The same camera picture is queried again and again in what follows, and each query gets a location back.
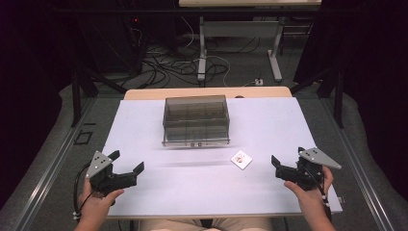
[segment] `sticker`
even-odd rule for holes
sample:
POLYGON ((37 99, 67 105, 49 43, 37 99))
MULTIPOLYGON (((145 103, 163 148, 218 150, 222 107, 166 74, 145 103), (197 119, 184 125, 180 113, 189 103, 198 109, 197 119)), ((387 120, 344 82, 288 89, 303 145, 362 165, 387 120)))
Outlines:
POLYGON ((237 152, 237 154, 234 155, 233 158, 231 158, 231 161, 243 170, 249 165, 249 163, 252 162, 252 158, 250 158, 248 155, 246 155, 246 153, 240 150, 239 152, 237 152))

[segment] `human hand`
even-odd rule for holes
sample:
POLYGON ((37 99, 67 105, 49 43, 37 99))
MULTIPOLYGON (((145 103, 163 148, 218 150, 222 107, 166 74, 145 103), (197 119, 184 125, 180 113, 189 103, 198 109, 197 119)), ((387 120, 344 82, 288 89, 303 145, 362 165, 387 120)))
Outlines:
MULTIPOLYGON (((323 174, 324 183, 322 185, 324 186, 324 193, 327 195, 334 178, 328 167, 323 166, 323 174)), ((299 186, 297 186, 297 184, 291 181, 286 181, 284 185, 296 195, 300 210, 302 211, 303 216, 311 226, 312 230, 334 230, 334 227, 331 225, 330 220, 325 214, 325 205, 323 204, 319 189, 303 191, 299 186)))
POLYGON ((124 193, 124 190, 116 190, 104 197, 102 193, 92 192, 89 179, 85 179, 84 189, 79 196, 79 201, 81 204, 86 201, 82 206, 81 219, 75 230, 98 230, 105 221, 111 205, 122 193, 124 193))

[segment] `white table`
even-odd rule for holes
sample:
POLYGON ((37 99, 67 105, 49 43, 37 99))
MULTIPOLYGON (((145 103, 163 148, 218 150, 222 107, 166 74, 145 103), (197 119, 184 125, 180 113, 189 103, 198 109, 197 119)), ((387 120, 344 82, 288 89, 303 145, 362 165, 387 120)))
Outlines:
MULTIPOLYGON (((165 101, 122 100, 103 153, 120 151, 115 173, 129 172, 140 162, 145 170, 108 218, 300 215, 296 197, 275 178, 270 162, 274 155, 282 165, 295 167, 297 148, 315 146, 296 99, 227 98, 227 104, 230 144, 169 148, 162 146, 165 101), (244 170, 230 161, 239 150, 253 158, 244 170)), ((333 213, 342 211, 333 188, 329 201, 333 213)))
MULTIPOLYGON (((211 7, 318 7, 321 0, 180 0, 180 7, 211 8, 211 7)), ((268 50, 268 58, 275 81, 282 81, 282 74, 276 60, 279 42, 285 17, 279 21, 204 21, 200 17, 200 61, 197 80, 205 80, 207 50, 205 37, 261 37, 274 38, 272 49, 268 50)))

